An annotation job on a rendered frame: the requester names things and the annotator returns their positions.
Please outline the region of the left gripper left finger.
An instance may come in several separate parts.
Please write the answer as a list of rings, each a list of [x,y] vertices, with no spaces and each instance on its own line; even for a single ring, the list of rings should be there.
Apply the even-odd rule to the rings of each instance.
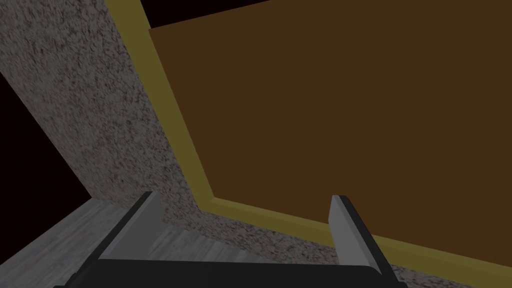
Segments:
[[[97,258],[146,260],[161,222],[161,194],[145,192],[98,246]]]

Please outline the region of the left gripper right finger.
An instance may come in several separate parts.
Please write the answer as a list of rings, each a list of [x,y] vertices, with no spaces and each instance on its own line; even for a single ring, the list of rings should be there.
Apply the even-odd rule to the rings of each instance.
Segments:
[[[366,266],[382,276],[395,273],[350,200],[334,195],[328,214],[338,261],[345,266]]]

